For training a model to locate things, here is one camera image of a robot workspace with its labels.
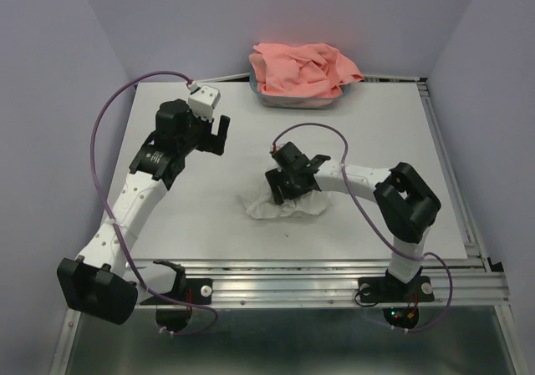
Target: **white cloth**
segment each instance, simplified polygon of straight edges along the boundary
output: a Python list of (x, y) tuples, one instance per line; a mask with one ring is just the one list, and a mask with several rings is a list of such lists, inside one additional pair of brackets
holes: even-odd
[(283, 217), (305, 217), (320, 215), (330, 205), (330, 193), (313, 190), (295, 200), (275, 204), (271, 188), (265, 179), (259, 180), (239, 195), (245, 211), (254, 219), (275, 219)]

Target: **purple cable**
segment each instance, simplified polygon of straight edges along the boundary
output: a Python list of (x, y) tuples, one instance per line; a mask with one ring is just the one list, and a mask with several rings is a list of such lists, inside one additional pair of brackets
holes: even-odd
[[(102, 204), (104, 205), (104, 210), (106, 211), (106, 214), (108, 215), (108, 217), (112, 221), (115, 221), (115, 215), (114, 215), (114, 212), (112, 211), (112, 209), (110, 207), (110, 204), (108, 203), (108, 199), (106, 198), (106, 194), (105, 194), (104, 190), (102, 189), (102, 185), (100, 185), (100, 180), (99, 180), (99, 177), (97, 176), (97, 172), (96, 172), (96, 165), (95, 165), (95, 158), (94, 158), (94, 144), (95, 144), (96, 137), (97, 137), (97, 130), (99, 129), (100, 121), (104, 117), (104, 114), (106, 113), (106, 110), (108, 110), (108, 108), (110, 107), (111, 103), (114, 102), (115, 99), (119, 95), (121, 95), (129, 87), (139, 83), (141, 80), (147, 79), (149, 77), (160, 76), (160, 75), (169, 75), (169, 76), (180, 77), (180, 78), (184, 79), (187, 84), (190, 84), (193, 81), (189, 77), (185, 76), (182, 73), (172, 72), (172, 71), (158, 71), (158, 72), (151, 72), (151, 73), (144, 74), (144, 75), (138, 77), (137, 79), (133, 79), (132, 81), (130, 81), (129, 83), (123, 85), (120, 89), (115, 91), (115, 93), (110, 97), (110, 99), (108, 99), (106, 101), (106, 103), (104, 104), (104, 106), (100, 110), (99, 115), (97, 116), (97, 119), (94, 122), (93, 132), (91, 133), (91, 145), (90, 145), (91, 175), (93, 176), (94, 187), (97, 190), (97, 193), (99, 194), (99, 198), (102, 201)], [(134, 272), (134, 275), (137, 278), (137, 280), (140, 282), (141, 286), (144, 289), (146, 289), (152, 296), (156, 296), (156, 297), (160, 298), (161, 300), (166, 301), (166, 302), (170, 302), (172, 304), (176, 304), (176, 305), (184, 306), (184, 307), (188, 307), (188, 308), (198, 308), (198, 309), (201, 309), (201, 310), (206, 310), (206, 311), (212, 312), (214, 314), (214, 319), (208, 325), (203, 327), (202, 329), (198, 329), (198, 330), (196, 330), (194, 332), (189, 332), (189, 333), (177, 333), (177, 334), (174, 334), (173, 336), (189, 336), (189, 335), (194, 335), (194, 334), (197, 334), (197, 333), (201, 333), (201, 332), (204, 332), (206, 329), (208, 329), (214, 323), (217, 322), (217, 319), (219, 318), (219, 314), (212, 307), (199, 306), (197, 304), (191, 304), (189, 302), (179, 302), (178, 300), (169, 298), (167, 296), (164, 296), (164, 295), (158, 293), (157, 291), (152, 290), (146, 284), (145, 280), (143, 279), (143, 276), (141, 276), (140, 271), (138, 270), (137, 266), (135, 265), (134, 259), (132, 258), (132, 255), (128, 251), (128, 247), (126, 246), (125, 238), (123, 237), (123, 234), (122, 234), (122, 232), (120, 230), (120, 227), (116, 223), (113, 224), (113, 227), (114, 227), (114, 230), (115, 230), (115, 234), (117, 235), (117, 240), (119, 241), (119, 244), (120, 244), (120, 249), (123, 251), (123, 254), (125, 254), (125, 258), (128, 261), (132, 272)]]
[(451, 276), (450, 268), (448, 268), (448, 265), (446, 264), (446, 262), (444, 260), (442, 260), (442, 258), (440, 258), (434, 252), (426, 252), (423, 256), (410, 256), (408, 254), (405, 254), (403, 251), (399, 251), (397, 248), (392, 246), (392, 244), (390, 244), (390, 242), (386, 239), (386, 237), (381, 233), (381, 231), (379, 230), (377, 225), (369, 217), (368, 213), (364, 210), (364, 207), (362, 206), (362, 204), (360, 204), (359, 199), (357, 199), (355, 193), (353, 192), (353, 187), (351, 186), (351, 183), (349, 182), (348, 175), (347, 175), (347, 173), (345, 171), (345, 159), (348, 156), (349, 143), (348, 143), (348, 140), (344, 137), (344, 135), (342, 133), (340, 133), (337, 129), (335, 129), (334, 127), (329, 126), (327, 124), (314, 123), (314, 122), (305, 122), (305, 123), (295, 124), (293, 126), (288, 127), (281, 134), (279, 134), (277, 137), (275, 137), (275, 140), (273, 141), (273, 148), (276, 147), (277, 141), (279, 141), (281, 139), (281, 137), (283, 137), (286, 133), (289, 133), (290, 131), (292, 131), (294, 129), (297, 129), (299, 127), (308, 127), (308, 126), (322, 127), (324, 129), (331, 130), (331, 131), (335, 132), (342, 139), (342, 142), (344, 143), (344, 153), (342, 154), (342, 158), (340, 160), (340, 169), (342, 171), (342, 176), (344, 177), (345, 187), (348, 189), (349, 196), (353, 200), (354, 204), (357, 205), (357, 208), (359, 209), (360, 213), (362, 214), (362, 216), (364, 217), (366, 222), (368, 222), (369, 227), (371, 227), (371, 229), (380, 238), (380, 240), (383, 241), (383, 243), (392, 252), (394, 252), (396, 255), (398, 255), (398, 256), (400, 256), (402, 258), (405, 258), (405, 259), (411, 260), (411, 261), (423, 261), (426, 256), (433, 256), (444, 267), (444, 269), (446, 271), (446, 274), (448, 276), (448, 281), (450, 283), (450, 292), (449, 292), (449, 295), (448, 295), (448, 299), (447, 299), (444, 311), (442, 311), (441, 314), (437, 318), (435, 318), (435, 320), (433, 320), (432, 322), (428, 323), (427, 325), (424, 325), (423, 327), (419, 327), (419, 328), (416, 328), (416, 329), (406, 329), (405, 331), (409, 332), (409, 333), (416, 333), (416, 332), (421, 332), (421, 331), (424, 331), (426, 329), (429, 329), (429, 328), (433, 327), (434, 325), (436, 325), (436, 323), (438, 323), (447, 314), (447, 312), (448, 312), (448, 310), (450, 309), (450, 306), (451, 306), (451, 300), (453, 299), (453, 277)]

